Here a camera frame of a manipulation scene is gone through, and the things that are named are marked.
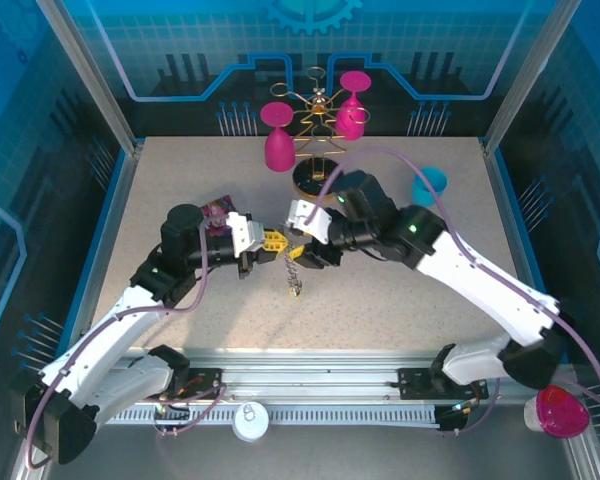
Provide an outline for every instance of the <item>yellow part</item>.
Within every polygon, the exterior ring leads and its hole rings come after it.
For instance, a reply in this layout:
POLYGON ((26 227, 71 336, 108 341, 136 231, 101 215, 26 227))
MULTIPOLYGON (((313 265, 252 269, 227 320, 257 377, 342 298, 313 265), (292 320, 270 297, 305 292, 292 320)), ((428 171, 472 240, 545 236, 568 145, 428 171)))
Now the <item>yellow part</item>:
POLYGON ((301 256, 303 253, 304 253, 304 245, 294 248, 293 250, 291 250, 291 253, 290 253, 291 260, 295 260, 296 258, 301 256))
POLYGON ((280 232, 264 232, 264 245, 262 248, 267 252, 282 253, 288 246, 289 240, 280 232))

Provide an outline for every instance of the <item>blue cup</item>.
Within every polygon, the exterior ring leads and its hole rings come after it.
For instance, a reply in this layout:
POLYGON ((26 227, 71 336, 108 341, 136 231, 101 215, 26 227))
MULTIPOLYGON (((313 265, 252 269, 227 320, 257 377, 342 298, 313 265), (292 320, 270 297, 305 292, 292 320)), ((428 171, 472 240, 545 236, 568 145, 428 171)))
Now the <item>blue cup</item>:
MULTIPOLYGON (((431 183, 438 196, 442 195, 447 188, 448 183, 447 176, 444 172, 435 167, 425 167, 422 169, 422 173, 427 177, 427 180, 429 180, 429 183, 431 183)), ((435 203, 433 195, 431 195, 429 189, 418 175, 416 175, 416 178, 413 180, 411 200, 416 205, 421 205, 423 207, 429 207, 435 203)))

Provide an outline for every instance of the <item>white bottle cap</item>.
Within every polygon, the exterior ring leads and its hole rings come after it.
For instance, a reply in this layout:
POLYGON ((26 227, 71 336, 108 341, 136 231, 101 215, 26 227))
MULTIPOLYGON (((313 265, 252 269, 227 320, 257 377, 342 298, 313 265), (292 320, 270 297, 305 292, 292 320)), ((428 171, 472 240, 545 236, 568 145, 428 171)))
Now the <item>white bottle cap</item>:
POLYGON ((240 405, 233 419, 233 431, 245 442, 255 442, 269 428, 269 413, 256 402, 240 405))

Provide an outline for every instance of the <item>pink wine glass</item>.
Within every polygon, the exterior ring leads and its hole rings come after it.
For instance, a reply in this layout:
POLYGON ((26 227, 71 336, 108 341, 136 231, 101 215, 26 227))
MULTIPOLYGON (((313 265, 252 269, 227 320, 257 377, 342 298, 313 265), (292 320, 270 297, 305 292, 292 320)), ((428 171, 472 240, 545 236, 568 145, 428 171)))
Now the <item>pink wine glass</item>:
POLYGON ((366 112, 357 93, 364 92, 371 86, 371 78, 364 72, 347 72, 340 77, 340 85, 351 92, 351 97, 345 100, 336 116, 336 133, 345 140, 357 140, 364 135, 366 112))
POLYGON ((273 127, 264 142, 264 163, 274 172, 286 172, 296 163, 293 138, 282 130, 293 120, 293 109, 286 103, 270 102, 260 110, 260 118, 273 127))

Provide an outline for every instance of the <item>beige tabletop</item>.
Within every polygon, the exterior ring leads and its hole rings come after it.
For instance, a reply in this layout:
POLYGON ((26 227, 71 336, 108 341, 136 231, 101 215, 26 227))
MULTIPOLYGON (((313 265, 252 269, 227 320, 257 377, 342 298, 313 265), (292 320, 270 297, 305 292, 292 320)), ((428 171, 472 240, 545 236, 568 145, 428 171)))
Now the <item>beige tabletop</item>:
MULTIPOLYGON (((229 194, 240 212, 276 228, 296 198, 291 173, 264 165, 264 138, 152 137, 146 140, 100 295, 95 319, 117 300, 160 242, 160 225, 180 203, 203 205, 229 194)), ((352 145, 396 148, 420 166, 444 170, 442 196, 464 239, 515 274, 502 221, 475 138, 363 138, 352 145)), ((413 173, 373 155, 356 165, 374 174, 398 207, 413 173)), ((256 265, 245 280, 235 267, 210 276, 190 315, 171 316, 136 347, 399 350, 431 352, 451 342, 500 333, 498 324, 448 287, 396 263, 347 253, 340 268, 299 269, 303 292, 289 296, 284 262, 256 265)), ((191 303, 195 289, 180 306, 191 303)))

